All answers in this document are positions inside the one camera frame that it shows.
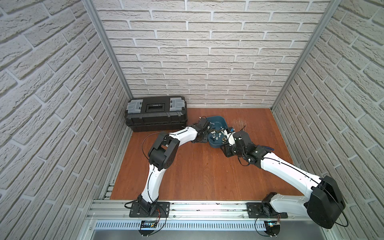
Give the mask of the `teal plastic storage bin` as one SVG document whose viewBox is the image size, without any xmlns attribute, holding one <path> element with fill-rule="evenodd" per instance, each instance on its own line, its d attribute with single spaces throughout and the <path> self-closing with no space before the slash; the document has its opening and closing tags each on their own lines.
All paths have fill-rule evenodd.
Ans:
<svg viewBox="0 0 384 240">
<path fill-rule="evenodd" d="M 210 122 L 208 129 L 208 143 L 214 149 L 220 148 L 227 141 L 224 130 L 228 128 L 228 125 L 225 119 L 221 116 L 207 117 L 207 120 Z M 218 137 L 218 140 L 214 141 L 212 136 Z"/>
</svg>

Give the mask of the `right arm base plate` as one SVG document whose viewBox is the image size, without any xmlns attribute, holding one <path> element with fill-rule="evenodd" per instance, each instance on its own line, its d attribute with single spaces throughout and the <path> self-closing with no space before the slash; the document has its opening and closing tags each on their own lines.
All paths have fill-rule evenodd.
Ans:
<svg viewBox="0 0 384 240">
<path fill-rule="evenodd" d="M 250 219 L 287 219 L 287 213 L 276 212 L 269 204 L 262 202 L 250 202 L 246 203 L 247 212 Z"/>
</svg>

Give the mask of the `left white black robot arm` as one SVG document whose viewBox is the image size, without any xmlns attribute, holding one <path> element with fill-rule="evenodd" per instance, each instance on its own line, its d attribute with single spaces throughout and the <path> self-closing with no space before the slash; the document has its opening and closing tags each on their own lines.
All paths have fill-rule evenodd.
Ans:
<svg viewBox="0 0 384 240">
<path fill-rule="evenodd" d="M 138 196 L 138 203 L 147 214 L 157 210 L 159 189 L 166 169 L 175 160 L 178 148 L 185 143 L 206 143 L 210 122 L 201 117 L 196 124 L 173 133 L 159 133 L 158 138 L 148 152 L 149 175 L 143 192 Z"/>
</svg>

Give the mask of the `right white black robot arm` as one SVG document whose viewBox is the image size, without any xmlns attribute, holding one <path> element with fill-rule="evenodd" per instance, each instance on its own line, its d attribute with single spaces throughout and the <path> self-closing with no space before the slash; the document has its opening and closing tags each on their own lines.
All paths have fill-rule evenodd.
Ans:
<svg viewBox="0 0 384 240">
<path fill-rule="evenodd" d="M 330 176 L 308 173 L 278 157 L 271 147 L 255 145 L 245 131 L 224 130 L 221 149 L 226 157 L 237 156 L 247 165 L 270 172 L 300 191 L 302 196 L 271 193 L 264 205 L 277 213 L 292 213 L 311 218 L 325 229 L 336 224 L 346 207 L 338 183 Z"/>
</svg>

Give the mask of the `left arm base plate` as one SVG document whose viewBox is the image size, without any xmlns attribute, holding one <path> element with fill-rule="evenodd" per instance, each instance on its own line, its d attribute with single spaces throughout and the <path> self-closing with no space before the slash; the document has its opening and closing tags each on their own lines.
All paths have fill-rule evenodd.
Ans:
<svg viewBox="0 0 384 240">
<path fill-rule="evenodd" d="M 137 201 L 130 207 L 130 218 L 167 218 L 170 211 L 170 202 L 157 202 L 143 207 Z"/>
</svg>

